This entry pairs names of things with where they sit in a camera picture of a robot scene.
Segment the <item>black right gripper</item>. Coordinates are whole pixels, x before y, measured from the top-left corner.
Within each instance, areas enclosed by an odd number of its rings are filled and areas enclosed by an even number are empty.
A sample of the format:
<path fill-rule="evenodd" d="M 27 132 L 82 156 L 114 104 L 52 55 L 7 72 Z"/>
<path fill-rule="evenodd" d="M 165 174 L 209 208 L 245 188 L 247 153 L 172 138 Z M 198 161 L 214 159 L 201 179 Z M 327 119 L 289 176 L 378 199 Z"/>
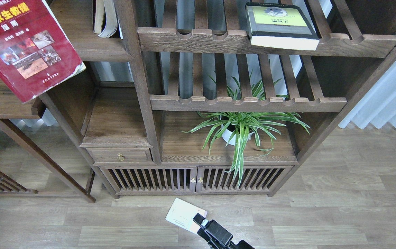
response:
<path fill-rule="evenodd" d="M 253 247 L 244 240 L 238 244 L 232 242 L 233 235 L 223 228 L 218 222 L 208 221 L 201 214 L 196 214 L 193 222 L 200 226 L 198 235 L 207 241 L 211 249 L 253 249 Z"/>

